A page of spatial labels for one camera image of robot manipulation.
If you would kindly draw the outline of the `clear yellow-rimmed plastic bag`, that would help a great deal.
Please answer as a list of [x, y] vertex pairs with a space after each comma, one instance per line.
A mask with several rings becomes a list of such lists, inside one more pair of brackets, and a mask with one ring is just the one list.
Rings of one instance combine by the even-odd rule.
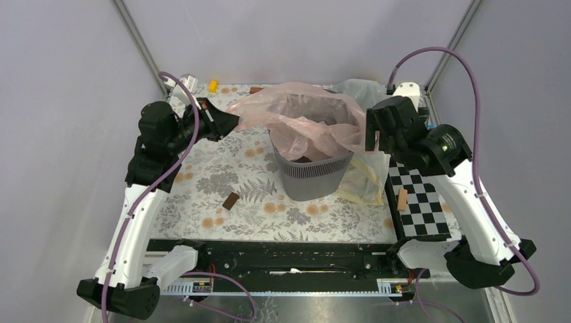
[[[333, 91], [352, 97], [362, 110], [388, 98], [385, 87], [365, 79], [348, 79], [333, 86]], [[336, 194], [361, 205], [383, 205], [389, 160], [383, 152], [355, 154]]]

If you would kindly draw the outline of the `pink plastic trash bag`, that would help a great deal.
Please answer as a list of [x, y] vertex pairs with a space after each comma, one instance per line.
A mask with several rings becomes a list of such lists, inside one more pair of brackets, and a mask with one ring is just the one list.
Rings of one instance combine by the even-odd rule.
[[237, 130], [265, 127], [288, 161], [323, 161], [365, 152], [366, 115], [346, 94], [309, 83], [272, 85], [228, 107], [239, 117]]

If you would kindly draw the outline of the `grey mesh trash bin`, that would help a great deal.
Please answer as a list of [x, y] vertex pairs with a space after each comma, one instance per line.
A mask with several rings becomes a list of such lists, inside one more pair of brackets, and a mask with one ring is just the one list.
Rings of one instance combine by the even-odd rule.
[[295, 201], [309, 201], [334, 193], [354, 156], [350, 151], [323, 161], [312, 161], [308, 157], [288, 161], [273, 144], [272, 148], [285, 193]]

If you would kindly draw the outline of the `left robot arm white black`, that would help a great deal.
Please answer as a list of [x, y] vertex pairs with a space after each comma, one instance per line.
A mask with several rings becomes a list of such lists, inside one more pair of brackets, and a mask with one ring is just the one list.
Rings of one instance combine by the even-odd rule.
[[186, 106], [182, 116], [157, 101], [145, 106], [138, 122], [140, 135], [128, 165], [123, 207], [112, 242], [100, 268], [83, 279], [77, 295], [108, 314], [147, 320], [160, 294], [189, 272], [194, 277], [209, 267], [205, 244], [181, 241], [149, 269], [143, 260], [152, 225], [172, 190], [182, 161], [202, 139], [218, 142], [237, 126], [239, 117], [217, 109], [207, 98]]

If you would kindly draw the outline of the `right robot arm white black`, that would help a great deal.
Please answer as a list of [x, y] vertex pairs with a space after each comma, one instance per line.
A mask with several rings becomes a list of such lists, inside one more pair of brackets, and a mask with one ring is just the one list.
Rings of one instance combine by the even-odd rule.
[[406, 170], [417, 170], [448, 203], [463, 236], [453, 242], [405, 238], [386, 259], [392, 276], [411, 269], [446, 271], [470, 289], [500, 287], [536, 252], [496, 214], [483, 184], [473, 175], [475, 161], [462, 133], [449, 124], [428, 129], [411, 98], [393, 96], [366, 111], [365, 149], [389, 154]]

